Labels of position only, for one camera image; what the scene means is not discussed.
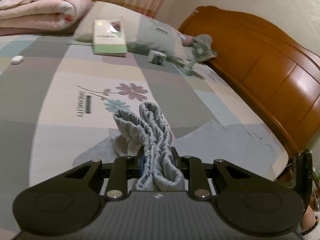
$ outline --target metal screw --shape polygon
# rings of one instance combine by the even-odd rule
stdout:
[[[208,191],[208,190],[206,190],[206,189],[197,189],[197,190],[195,191],[195,195],[196,195],[197,197],[201,197],[201,198],[203,198],[203,197],[209,197],[209,196],[210,196],[210,191]]]
[[[114,189],[114,190],[109,190],[109,191],[107,192],[107,196],[108,196],[109,198],[120,198],[120,197],[122,196],[122,192],[121,192],[120,190],[116,190],[116,189]]]

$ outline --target small fan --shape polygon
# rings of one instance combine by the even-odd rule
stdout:
[[[199,62],[204,61],[208,57],[210,50],[211,49],[206,44],[194,42],[192,44],[193,59],[190,60],[190,62],[187,65],[185,65],[181,71],[185,75],[191,76],[191,71],[193,70],[193,65],[198,61]]]

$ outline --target bed frame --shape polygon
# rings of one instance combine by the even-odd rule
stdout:
[[[200,6],[181,33],[213,38],[207,62],[277,136],[289,156],[320,127],[320,57],[255,15]]]

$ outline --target green and white book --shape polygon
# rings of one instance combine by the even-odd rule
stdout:
[[[93,52],[97,55],[125,57],[125,42],[122,17],[113,20],[97,20],[93,25]]]

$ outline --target white star logo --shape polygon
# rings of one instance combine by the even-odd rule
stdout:
[[[163,197],[163,195],[160,194],[160,193],[158,193],[157,195],[155,195],[155,198],[156,198],[156,199],[160,199],[160,198],[162,198],[162,197]]]

